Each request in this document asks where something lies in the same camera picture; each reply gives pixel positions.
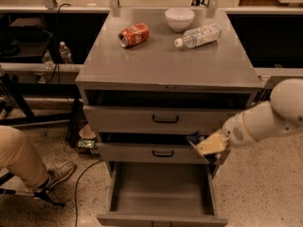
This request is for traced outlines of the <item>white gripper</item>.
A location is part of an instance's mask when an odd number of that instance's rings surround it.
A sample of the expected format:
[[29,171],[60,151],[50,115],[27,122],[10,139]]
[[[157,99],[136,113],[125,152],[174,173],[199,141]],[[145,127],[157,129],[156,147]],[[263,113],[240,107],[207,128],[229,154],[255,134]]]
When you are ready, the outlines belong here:
[[209,155],[224,151],[228,143],[231,147],[243,147],[251,144],[253,137],[244,126],[243,113],[237,113],[225,121],[221,130],[207,138],[200,139],[196,150],[200,155]]

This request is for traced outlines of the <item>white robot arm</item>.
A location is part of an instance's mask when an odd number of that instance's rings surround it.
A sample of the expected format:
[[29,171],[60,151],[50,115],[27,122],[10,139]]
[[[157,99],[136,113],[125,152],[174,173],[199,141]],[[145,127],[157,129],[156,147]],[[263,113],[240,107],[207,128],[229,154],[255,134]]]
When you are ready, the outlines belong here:
[[242,147],[270,137],[283,137],[303,129],[303,79],[285,79],[270,99],[230,117],[206,139],[197,135],[189,143],[202,156],[228,147]]

